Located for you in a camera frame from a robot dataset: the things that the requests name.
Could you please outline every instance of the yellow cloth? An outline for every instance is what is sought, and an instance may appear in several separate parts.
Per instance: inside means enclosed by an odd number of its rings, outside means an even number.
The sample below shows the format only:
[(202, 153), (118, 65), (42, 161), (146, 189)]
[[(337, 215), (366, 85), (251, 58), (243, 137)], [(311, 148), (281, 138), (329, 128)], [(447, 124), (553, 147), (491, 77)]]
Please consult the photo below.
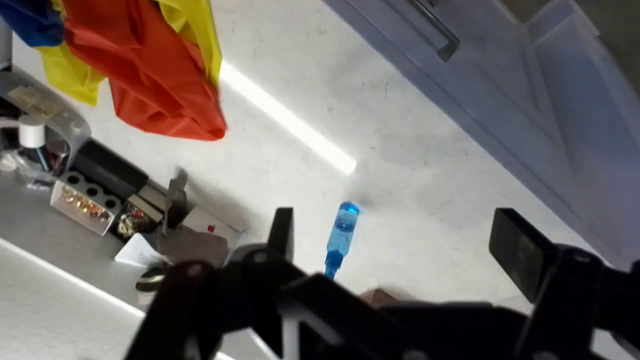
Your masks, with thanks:
[(92, 107), (98, 102), (98, 87), (104, 78), (99, 73), (75, 58), (63, 42), (37, 52), (50, 87), (79, 102)]
[(215, 35), (210, 0), (157, 0), (164, 21), (194, 45), (198, 45), (206, 78), (220, 85), (222, 52)]
[[(218, 88), (222, 52), (208, 0), (157, 0), (161, 18), (186, 41), (199, 49), (206, 78)], [(86, 102), (98, 102), (102, 74), (75, 58), (66, 45), (37, 49), (48, 83), (60, 92)]]

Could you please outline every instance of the screw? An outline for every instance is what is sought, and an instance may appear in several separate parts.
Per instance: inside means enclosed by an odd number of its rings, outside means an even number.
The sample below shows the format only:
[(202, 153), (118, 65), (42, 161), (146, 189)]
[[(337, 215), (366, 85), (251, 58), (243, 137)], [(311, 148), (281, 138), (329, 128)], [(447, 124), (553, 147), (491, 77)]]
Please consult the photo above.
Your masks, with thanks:
[(202, 271), (204, 271), (202, 265), (191, 265), (191, 266), (186, 271), (186, 274), (188, 274), (188, 276), (198, 276), (198, 274), (202, 274)]
[(421, 351), (409, 348), (404, 353), (402, 360), (428, 360), (428, 357)]
[(263, 265), (266, 261), (267, 261), (267, 254), (266, 254), (266, 253), (256, 253), (256, 254), (253, 254), (253, 263), (256, 263), (256, 265)]
[(542, 351), (533, 354), (533, 360), (558, 360), (558, 357), (553, 353)]

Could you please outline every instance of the white surface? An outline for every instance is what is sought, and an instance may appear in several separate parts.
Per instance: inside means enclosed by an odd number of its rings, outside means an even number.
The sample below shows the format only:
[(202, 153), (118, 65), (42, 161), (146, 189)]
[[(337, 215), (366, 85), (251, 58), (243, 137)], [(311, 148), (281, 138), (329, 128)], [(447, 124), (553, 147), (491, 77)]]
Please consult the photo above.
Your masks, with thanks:
[[(521, 310), (523, 299), (486, 251), (494, 208), (512, 206), (552, 240), (586, 246), (325, 5), (214, 0), (214, 10), (226, 56), (229, 132), (222, 142), (128, 128), (114, 119), (106, 87), (98, 109), (74, 107), (98, 140), (160, 185), (183, 169), (191, 199), (243, 229), (243, 240), (263, 243), (273, 210), (294, 206), (296, 265), (319, 271), (337, 205), (354, 199), (364, 216), (337, 283), (355, 293), (388, 285), (434, 302), (494, 300)], [(13, 65), (43, 78), (23, 46)], [(87, 263), (48, 261), (66, 269)]]
[(115, 263), (149, 269), (157, 263), (166, 263), (166, 259), (157, 254), (141, 234), (134, 234), (115, 254)]
[(141, 315), (126, 313), (0, 240), (2, 360), (115, 360)]

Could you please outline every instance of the electronic component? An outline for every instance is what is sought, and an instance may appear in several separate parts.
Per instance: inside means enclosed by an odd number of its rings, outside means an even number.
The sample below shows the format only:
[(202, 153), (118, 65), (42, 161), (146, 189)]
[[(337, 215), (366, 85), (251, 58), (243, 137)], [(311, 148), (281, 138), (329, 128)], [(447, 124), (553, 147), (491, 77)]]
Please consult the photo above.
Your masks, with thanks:
[(115, 196), (106, 194), (78, 173), (63, 173), (55, 180), (50, 206), (99, 237), (106, 234), (122, 210)]
[(128, 200), (147, 183), (147, 176), (139, 169), (96, 140), (82, 145), (70, 169), (99, 185), (120, 200)]

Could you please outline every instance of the black mechanical part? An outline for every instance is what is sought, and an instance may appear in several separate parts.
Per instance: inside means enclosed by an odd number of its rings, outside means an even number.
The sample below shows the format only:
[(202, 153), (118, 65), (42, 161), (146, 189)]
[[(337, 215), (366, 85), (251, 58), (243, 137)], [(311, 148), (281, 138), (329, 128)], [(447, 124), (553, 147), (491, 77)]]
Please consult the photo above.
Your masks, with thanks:
[(147, 183), (147, 176), (139, 169), (126, 163), (122, 157), (108, 150), (96, 140), (87, 140), (82, 145), (70, 169), (98, 183), (104, 190), (112, 192), (122, 202), (136, 194)]
[(498, 208), (487, 251), (523, 299), (533, 305), (546, 273), (558, 259), (558, 248), (518, 212)]
[(281, 253), (290, 234), (291, 212), (281, 210), (267, 244), (239, 253), (224, 269), (170, 269), (126, 358), (211, 358), (222, 337), (241, 329), (294, 360), (583, 360), (598, 358), (589, 353), (593, 329), (640, 345), (640, 265), (624, 274), (583, 251), (552, 251), (512, 210), (495, 212), (491, 243), (500, 253), (491, 254), (506, 257), (503, 246), (537, 253), (527, 263), (536, 273), (531, 316), (475, 302), (370, 309), (322, 274), (306, 276), (290, 265)]

